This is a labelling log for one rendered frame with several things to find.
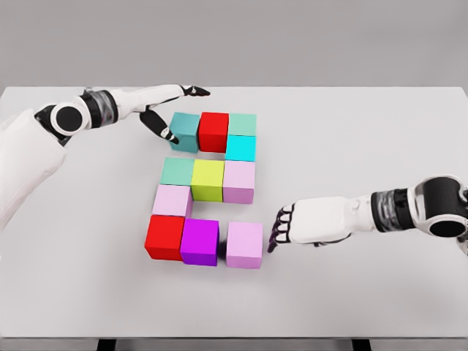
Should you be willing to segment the pale green cube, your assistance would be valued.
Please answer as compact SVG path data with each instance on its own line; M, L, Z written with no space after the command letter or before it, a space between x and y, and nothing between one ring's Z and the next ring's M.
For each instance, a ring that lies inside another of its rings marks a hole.
M228 134L254 137L257 134L257 115L231 113L229 115Z
M190 186L194 162L193 159L189 158L167 157L162 168L160 183Z

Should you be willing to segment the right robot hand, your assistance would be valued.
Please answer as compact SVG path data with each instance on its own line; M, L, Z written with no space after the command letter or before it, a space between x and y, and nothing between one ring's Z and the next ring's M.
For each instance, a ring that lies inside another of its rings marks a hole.
M283 206L273 223L267 252L282 244L321 247L349 238L347 204L343 197L319 197Z

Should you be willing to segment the purple cube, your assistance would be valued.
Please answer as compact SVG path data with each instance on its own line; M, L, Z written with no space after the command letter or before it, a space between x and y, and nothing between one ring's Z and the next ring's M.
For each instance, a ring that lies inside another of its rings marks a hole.
M186 265L217 266L219 222L185 218L180 253Z

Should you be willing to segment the yellow-green cube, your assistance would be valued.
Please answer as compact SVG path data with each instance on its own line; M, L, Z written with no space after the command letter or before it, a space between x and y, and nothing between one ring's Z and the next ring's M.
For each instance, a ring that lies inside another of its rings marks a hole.
M223 202L224 161L196 159L191 190L194 201Z

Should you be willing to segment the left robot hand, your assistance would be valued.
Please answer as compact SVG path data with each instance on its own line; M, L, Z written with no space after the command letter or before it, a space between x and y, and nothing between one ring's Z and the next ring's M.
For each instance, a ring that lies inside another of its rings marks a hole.
M170 84L143 88L125 93L120 105L120 114L123 118L130 113L139 113L140 121L156 136L178 145L178 138L170 130L164 119L152 110L152 107L173 101L179 97L206 97L210 95L209 91L198 86L184 87Z

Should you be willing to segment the cyan cube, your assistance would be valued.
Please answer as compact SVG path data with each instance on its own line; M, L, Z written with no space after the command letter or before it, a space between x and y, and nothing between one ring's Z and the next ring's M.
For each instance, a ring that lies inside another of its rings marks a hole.
M257 138L255 136L228 135L225 159L254 162L256 160Z

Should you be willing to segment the teal cube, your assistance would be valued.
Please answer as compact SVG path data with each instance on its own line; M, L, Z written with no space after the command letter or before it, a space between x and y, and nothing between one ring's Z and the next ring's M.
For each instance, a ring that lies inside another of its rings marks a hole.
M198 127L200 115L175 112L170 122L171 132L178 138L179 143L170 143L176 151L196 154L199 151Z

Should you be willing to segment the red cube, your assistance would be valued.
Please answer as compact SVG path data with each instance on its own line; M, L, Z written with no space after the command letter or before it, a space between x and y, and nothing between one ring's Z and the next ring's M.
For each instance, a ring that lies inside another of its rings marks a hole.
M224 154L227 147L228 113L203 112L198 129L199 149Z
M182 261L180 253L185 218L152 215L144 247L153 260Z

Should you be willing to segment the light pink cube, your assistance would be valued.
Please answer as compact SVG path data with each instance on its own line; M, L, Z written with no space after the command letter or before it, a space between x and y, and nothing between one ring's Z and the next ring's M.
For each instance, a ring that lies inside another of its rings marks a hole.
M190 217L192 206L192 192L189 186L160 184L157 187L152 214Z
M254 162L224 162L223 201L225 203L252 204L255 188Z
M226 263L229 268L259 269L263 258L263 225L229 222Z

